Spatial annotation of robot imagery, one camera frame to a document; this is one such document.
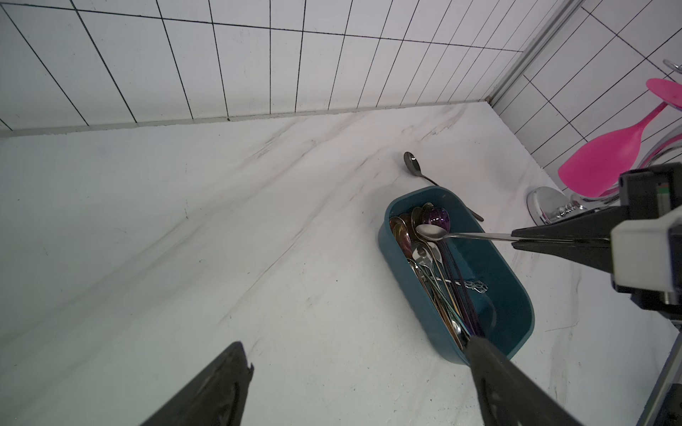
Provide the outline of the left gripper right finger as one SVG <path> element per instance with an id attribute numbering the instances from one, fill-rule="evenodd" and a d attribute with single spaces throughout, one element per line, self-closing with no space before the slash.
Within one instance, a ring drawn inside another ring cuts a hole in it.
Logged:
<path id="1" fill-rule="evenodd" d="M 470 362 L 484 424 L 579 424 L 488 339 L 471 337 L 465 356 Z"/>

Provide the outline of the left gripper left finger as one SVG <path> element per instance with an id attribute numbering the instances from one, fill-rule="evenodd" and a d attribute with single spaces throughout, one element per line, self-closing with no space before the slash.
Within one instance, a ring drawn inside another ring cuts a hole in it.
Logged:
<path id="1" fill-rule="evenodd" d="M 239 425 L 254 367 L 233 342 L 187 383 L 145 425 Z"/>

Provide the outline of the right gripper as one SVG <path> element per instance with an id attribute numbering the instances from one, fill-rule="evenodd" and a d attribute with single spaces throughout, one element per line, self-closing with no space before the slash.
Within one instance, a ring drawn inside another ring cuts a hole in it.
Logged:
<path id="1" fill-rule="evenodd" d="M 621 206 L 586 211 L 551 225 L 516 229 L 511 236 L 534 240 L 607 239 L 625 220 L 657 219 L 681 206 L 681 164 L 666 163 L 631 170 L 619 177 Z M 613 272 L 606 243 L 515 241 L 513 248 L 560 257 L 583 266 Z"/>

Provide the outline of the teal storage box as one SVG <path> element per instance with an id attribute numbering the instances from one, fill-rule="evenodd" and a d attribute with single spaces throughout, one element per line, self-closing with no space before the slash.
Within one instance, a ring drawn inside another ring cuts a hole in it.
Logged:
<path id="1" fill-rule="evenodd" d="M 444 360 L 468 365 L 469 360 L 408 265 L 389 225 L 391 218 L 407 214 L 428 202 L 449 213 L 452 231 L 483 231 L 454 193 L 431 186 L 407 193 L 388 205 L 385 221 L 378 232 L 378 246 L 433 349 Z M 460 240 L 449 241 L 446 246 L 453 257 L 449 264 L 456 264 L 465 283 L 473 285 L 468 295 L 484 337 L 511 359 L 529 340 L 535 326 L 534 308 L 527 291 L 492 242 Z"/>

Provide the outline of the silver ladle spoon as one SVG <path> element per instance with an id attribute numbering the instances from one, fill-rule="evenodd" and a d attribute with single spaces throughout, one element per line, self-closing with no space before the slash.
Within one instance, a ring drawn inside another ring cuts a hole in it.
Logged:
<path id="1" fill-rule="evenodd" d="M 429 241 L 442 241 L 447 239 L 467 239 L 480 241 L 507 241 L 515 242 L 521 241 L 520 237 L 514 237 L 510 234 L 491 234 L 491 233 L 449 233 L 444 228 L 438 225 L 418 225 L 416 227 L 417 233 L 428 239 Z"/>

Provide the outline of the gold slim spoon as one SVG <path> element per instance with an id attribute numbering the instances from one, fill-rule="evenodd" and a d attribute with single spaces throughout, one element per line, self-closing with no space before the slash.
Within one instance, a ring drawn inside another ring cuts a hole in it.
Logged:
<path id="1" fill-rule="evenodd" d="M 433 255 L 432 247 L 428 244 L 428 241 L 421 237 L 417 232 L 417 226 L 422 225 L 423 223 L 423 215 L 424 210 L 422 207 L 415 207 L 410 212 L 410 230 L 415 234 L 413 255 L 416 258 L 416 262 L 420 265 L 420 268 L 424 271 L 423 275 L 428 278 L 432 284 L 434 303 L 437 305 L 437 309 L 442 315 L 446 327 L 456 341 L 456 345 L 463 351 L 465 345 L 468 343 L 468 335 L 458 322 L 458 318 L 452 315 L 448 299 L 442 294 L 440 282 L 437 280 L 436 274 L 436 272 L 440 272 L 440 267 Z"/>

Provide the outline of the rainbow ornate-handle spoon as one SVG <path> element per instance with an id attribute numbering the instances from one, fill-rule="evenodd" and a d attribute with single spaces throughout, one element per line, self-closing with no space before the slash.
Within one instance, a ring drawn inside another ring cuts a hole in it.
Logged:
<path id="1" fill-rule="evenodd" d="M 408 232 L 408 227 L 404 220 L 400 217 L 391 217 L 389 218 L 389 225 L 394 239 L 396 239 L 403 255 L 405 255 L 407 259 L 413 260 L 410 233 Z"/>

